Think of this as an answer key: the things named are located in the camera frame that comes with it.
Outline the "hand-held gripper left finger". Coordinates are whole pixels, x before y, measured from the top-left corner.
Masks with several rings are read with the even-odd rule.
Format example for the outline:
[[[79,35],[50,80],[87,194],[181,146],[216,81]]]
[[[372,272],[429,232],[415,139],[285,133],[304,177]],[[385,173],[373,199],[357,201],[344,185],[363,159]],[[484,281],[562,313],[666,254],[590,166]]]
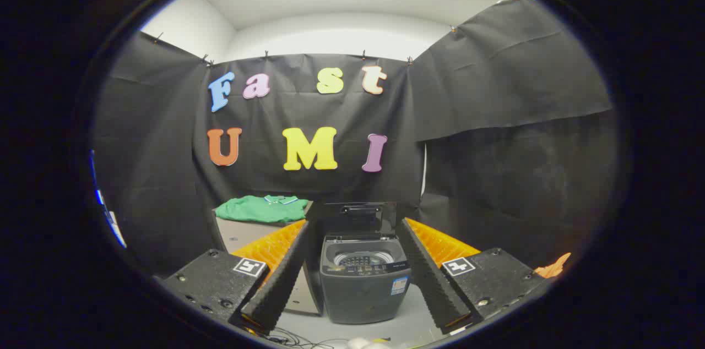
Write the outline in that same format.
[[[197,313],[250,334],[272,331],[306,257],[310,222],[301,220],[231,254],[209,249],[161,288]]]

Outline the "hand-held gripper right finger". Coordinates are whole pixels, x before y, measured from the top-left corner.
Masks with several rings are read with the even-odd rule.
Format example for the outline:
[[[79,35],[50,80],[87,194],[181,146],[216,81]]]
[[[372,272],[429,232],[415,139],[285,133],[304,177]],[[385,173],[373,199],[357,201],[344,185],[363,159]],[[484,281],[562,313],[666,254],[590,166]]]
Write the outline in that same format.
[[[396,236],[413,282],[444,334],[495,319],[551,284],[504,249],[478,251],[409,218],[397,223]]]

